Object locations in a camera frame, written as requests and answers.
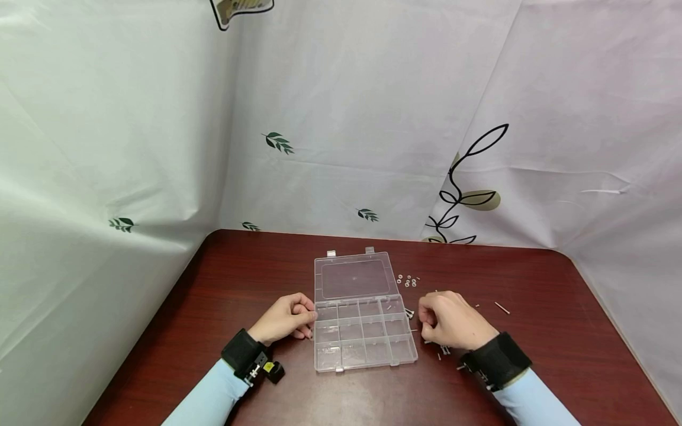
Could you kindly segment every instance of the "white curtain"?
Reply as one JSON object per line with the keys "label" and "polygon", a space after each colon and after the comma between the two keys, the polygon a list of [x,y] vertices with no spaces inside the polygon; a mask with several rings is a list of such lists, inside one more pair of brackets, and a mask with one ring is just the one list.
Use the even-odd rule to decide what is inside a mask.
{"label": "white curtain", "polygon": [[0,2],[1,424],[78,424],[216,228],[559,250],[682,415],[682,2],[257,6]]}

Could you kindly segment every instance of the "black leaf outline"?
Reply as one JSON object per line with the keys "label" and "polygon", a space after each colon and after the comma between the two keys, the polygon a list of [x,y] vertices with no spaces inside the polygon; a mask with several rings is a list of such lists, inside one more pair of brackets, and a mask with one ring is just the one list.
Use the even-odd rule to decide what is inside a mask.
{"label": "black leaf outline", "polygon": [[[466,197],[462,197],[462,199],[460,200],[460,204],[464,204],[465,206],[482,206],[483,204],[486,204],[488,201],[492,200],[492,197],[494,197],[495,194],[497,194],[496,191],[490,191],[490,192],[484,192],[482,194],[468,195]],[[464,202],[464,200],[466,200],[467,198],[480,197],[480,196],[484,196],[484,195],[487,195],[488,197],[483,202]]]}
{"label": "black leaf outline", "polygon": [[[447,194],[447,196],[450,197],[450,200],[446,200],[443,194]],[[459,201],[457,198],[455,198],[454,195],[450,194],[448,191],[440,191],[438,195],[441,197],[441,200],[445,201],[447,204],[457,204]]]}
{"label": "black leaf outline", "polygon": [[457,219],[459,219],[459,218],[460,218],[459,215],[454,215],[453,217],[450,217],[449,219],[446,219],[445,221],[443,221],[443,223],[439,226],[439,228],[448,229],[451,226],[453,226],[457,222]]}
{"label": "black leaf outline", "polygon": [[452,240],[452,241],[450,241],[448,244],[459,243],[459,242],[461,242],[461,241],[466,241],[466,240],[470,240],[470,241],[467,241],[467,242],[464,243],[464,244],[471,244],[471,243],[473,243],[474,241],[476,241],[476,236],[475,236],[475,235],[472,235],[471,237],[460,238],[460,239],[458,239],[458,240]]}
{"label": "black leaf outline", "polygon": [[[472,236],[467,237],[467,238],[460,238],[460,239],[456,239],[453,241],[448,241],[447,238],[445,238],[445,235],[441,232],[441,229],[448,229],[448,228],[452,227],[457,222],[457,220],[459,219],[459,215],[449,216],[449,214],[452,211],[452,209],[454,209],[458,204],[463,204],[466,206],[483,205],[483,204],[486,204],[487,202],[489,202],[490,200],[492,200],[492,198],[495,197],[495,194],[497,194],[497,192],[496,191],[490,191],[490,192],[484,192],[482,194],[462,196],[461,189],[457,186],[457,184],[455,183],[455,181],[453,179],[453,172],[455,171],[457,166],[459,166],[464,161],[465,158],[471,157],[473,155],[478,155],[484,151],[487,151],[491,147],[493,147],[497,142],[499,142],[502,139],[502,137],[504,137],[504,135],[507,133],[508,129],[509,129],[509,123],[505,123],[505,124],[499,125],[497,127],[494,127],[492,129],[488,130],[483,136],[478,138],[469,147],[469,149],[466,150],[466,153],[463,156],[460,157],[459,153],[457,153],[457,156],[455,156],[455,160],[453,161],[453,164],[450,166],[450,169],[447,171],[447,178],[450,181],[450,183],[452,184],[452,187],[455,189],[457,195],[454,195],[451,192],[448,192],[445,190],[441,190],[439,192],[440,199],[443,200],[444,202],[446,202],[447,204],[450,204],[450,207],[448,208],[448,210],[446,210],[445,214],[443,214],[443,216],[441,217],[440,220],[436,221],[435,218],[433,218],[432,216],[429,216],[428,218],[433,224],[429,224],[429,223],[425,224],[425,226],[427,226],[429,228],[435,228],[436,229],[436,232],[438,233],[438,235],[443,239],[442,242],[445,242],[445,243],[461,243],[461,242],[464,242],[464,244],[471,244],[476,240],[476,235],[472,235]],[[484,140],[489,135],[494,134],[495,132],[497,132],[499,130],[502,130],[502,132],[495,138],[495,140],[493,140],[492,142],[487,143],[487,144],[486,144],[486,142],[484,142]],[[480,196],[488,196],[488,197],[483,202],[476,202],[476,203],[466,202],[466,200],[469,198],[480,197]],[[435,238],[432,238],[432,237],[429,237],[427,239],[427,241],[430,243],[440,243],[441,242],[441,241],[439,241]]]}
{"label": "black leaf outline", "polygon": [[[489,145],[485,146],[484,148],[479,149],[478,151],[472,152],[473,149],[474,149],[474,148],[475,148],[483,139],[485,139],[487,135],[489,135],[489,134],[491,134],[491,133],[493,133],[493,132],[495,132],[495,131],[497,131],[497,130],[500,130],[500,129],[503,129],[503,130],[502,130],[502,133],[500,133],[500,136],[497,136],[497,139],[493,140]],[[464,154],[464,157],[460,158],[460,162],[461,162],[464,158],[466,158],[466,157],[470,157],[470,156],[472,156],[472,155],[477,155],[477,154],[480,154],[480,153],[482,153],[482,152],[484,152],[484,151],[490,149],[493,145],[495,145],[497,142],[499,142],[500,139],[502,139],[502,136],[504,136],[505,133],[507,133],[507,129],[509,129],[509,124],[508,124],[508,123],[507,123],[507,124],[499,125],[499,126],[495,127],[494,129],[488,130],[483,136],[481,136],[480,138],[478,138],[478,139],[476,140],[476,142],[474,142],[474,143],[469,147],[469,149],[466,150],[466,154]]]}

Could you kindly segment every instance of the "dark red table surface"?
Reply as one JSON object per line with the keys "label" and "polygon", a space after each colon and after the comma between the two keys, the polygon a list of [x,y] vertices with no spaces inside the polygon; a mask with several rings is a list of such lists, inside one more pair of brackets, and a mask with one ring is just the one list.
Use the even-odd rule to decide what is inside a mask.
{"label": "dark red table surface", "polygon": [[[225,343],[281,295],[314,296],[313,260],[366,246],[388,252],[416,309],[433,290],[461,293],[508,331],[583,425],[675,425],[571,261],[540,249],[444,245],[220,230],[199,249],[102,394],[85,425],[159,425],[217,361]],[[494,302],[506,307],[501,311]],[[420,328],[417,318],[412,328]],[[286,368],[254,387],[233,425],[513,425],[454,356],[415,334],[419,359],[398,367],[318,374],[313,343],[274,346]]]}

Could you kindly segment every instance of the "finger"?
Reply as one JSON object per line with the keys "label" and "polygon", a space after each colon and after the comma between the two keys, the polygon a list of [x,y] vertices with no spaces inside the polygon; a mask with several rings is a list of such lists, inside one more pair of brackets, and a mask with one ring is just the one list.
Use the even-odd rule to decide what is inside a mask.
{"label": "finger", "polygon": [[438,343],[436,340],[436,331],[428,322],[425,322],[421,325],[421,338],[427,341],[435,341]]}
{"label": "finger", "polygon": [[308,339],[312,339],[312,330],[310,330],[310,327],[307,325],[301,325],[297,330],[303,333]]}
{"label": "finger", "polygon": [[417,308],[419,321],[432,326],[436,325],[437,316],[433,310],[433,304],[433,296],[425,296],[419,299],[419,307]]}
{"label": "finger", "polygon": [[309,311],[315,310],[315,304],[303,293],[290,294],[288,296],[284,296],[284,298],[289,302],[291,307],[293,307],[296,303],[300,303]]}
{"label": "finger", "polygon": [[317,312],[315,312],[315,311],[303,312],[303,313],[298,314],[298,315],[292,315],[291,316],[291,322],[293,323],[292,328],[297,329],[301,325],[306,325],[306,324],[310,324],[311,322],[315,322],[316,319],[317,319]]}
{"label": "finger", "polygon": [[292,331],[292,332],[291,332],[291,336],[294,337],[294,338],[296,338],[296,339],[305,339],[305,338],[306,338],[306,335],[304,335],[303,333],[301,333],[301,332],[298,331],[298,330]]}
{"label": "finger", "polygon": [[302,314],[304,312],[308,312],[308,308],[301,305],[300,303],[297,303],[291,308],[291,313],[294,315]]}

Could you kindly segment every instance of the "forearm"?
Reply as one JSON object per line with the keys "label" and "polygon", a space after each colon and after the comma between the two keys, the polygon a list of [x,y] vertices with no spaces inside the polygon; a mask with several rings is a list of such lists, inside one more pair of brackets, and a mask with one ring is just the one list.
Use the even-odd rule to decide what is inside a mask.
{"label": "forearm", "polygon": [[580,425],[532,369],[493,395],[519,426]]}
{"label": "forearm", "polygon": [[223,426],[249,386],[222,359],[206,373],[163,422],[163,426]]}

